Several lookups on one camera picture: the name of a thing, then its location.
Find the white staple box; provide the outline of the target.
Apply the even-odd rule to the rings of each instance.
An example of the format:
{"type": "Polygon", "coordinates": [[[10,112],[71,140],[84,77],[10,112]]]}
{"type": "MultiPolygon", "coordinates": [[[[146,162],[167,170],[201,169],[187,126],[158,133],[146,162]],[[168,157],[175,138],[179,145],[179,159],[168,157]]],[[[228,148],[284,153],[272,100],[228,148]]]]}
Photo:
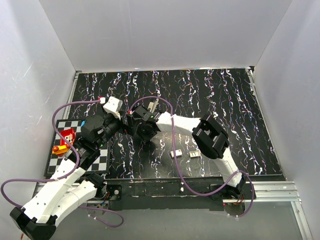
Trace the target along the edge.
{"type": "Polygon", "coordinates": [[[171,151],[170,152],[170,156],[171,156],[171,158],[173,159],[175,156],[177,157],[177,158],[179,158],[179,157],[181,157],[183,155],[183,153],[182,153],[182,151],[180,150],[180,149],[177,149],[177,150],[175,150],[175,151],[171,151]]]}

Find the staple box tray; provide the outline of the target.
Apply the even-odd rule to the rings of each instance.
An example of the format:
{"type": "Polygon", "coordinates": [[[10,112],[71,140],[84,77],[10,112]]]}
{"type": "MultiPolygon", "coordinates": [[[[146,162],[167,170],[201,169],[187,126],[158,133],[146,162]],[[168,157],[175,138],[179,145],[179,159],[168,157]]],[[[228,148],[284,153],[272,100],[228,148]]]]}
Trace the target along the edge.
{"type": "Polygon", "coordinates": [[[201,152],[199,150],[190,151],[189,156],[191,159],[201,157],[201,152]]]}

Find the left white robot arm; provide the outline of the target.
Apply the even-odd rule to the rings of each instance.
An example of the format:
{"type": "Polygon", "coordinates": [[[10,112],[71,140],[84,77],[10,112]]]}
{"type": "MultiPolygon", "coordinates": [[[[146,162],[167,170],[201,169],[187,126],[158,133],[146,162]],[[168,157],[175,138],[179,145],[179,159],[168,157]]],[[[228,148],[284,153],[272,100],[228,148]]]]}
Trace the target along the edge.
{"type": "Polygon", "coordinates": [[[49,240],[61,221],[84,202],[119,200],[122,187],[107,184],[100,175],[92,173],[77,186],[101,149],[117,132],[125,130],[122,120],[107,113],[104,117],[91,115],[84,120],[71,149],[41,190],[24,206],[16,206],[10,217],[17,227],[31,240],[49,240]]]}

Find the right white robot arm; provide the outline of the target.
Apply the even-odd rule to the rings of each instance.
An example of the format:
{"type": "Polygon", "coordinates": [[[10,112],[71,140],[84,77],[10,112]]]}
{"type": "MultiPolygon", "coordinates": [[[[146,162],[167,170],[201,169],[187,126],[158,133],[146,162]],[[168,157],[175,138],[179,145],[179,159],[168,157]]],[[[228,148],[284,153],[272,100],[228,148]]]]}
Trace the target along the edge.
{"type": "Polygon", "coordinates": [[[147,142],[158,132],[172,133],[172,149],[178,175],[184,186],[193,194],[208,197],[224,194],[226,197],[237,199],[245,192],[245,174],[240,172],[229,148],[229,136],[213,116],[205,114],[202,118],[182,117],[172,112],[151,112],[143,106],[138,106],[127,115],[132,134],[137,134],[147,142]],[[175,135],[190,136],[200,152],[214,160],[224,183],[208,193],[193,190],[185,181],[180,170],[176,155],[175,135]]]}

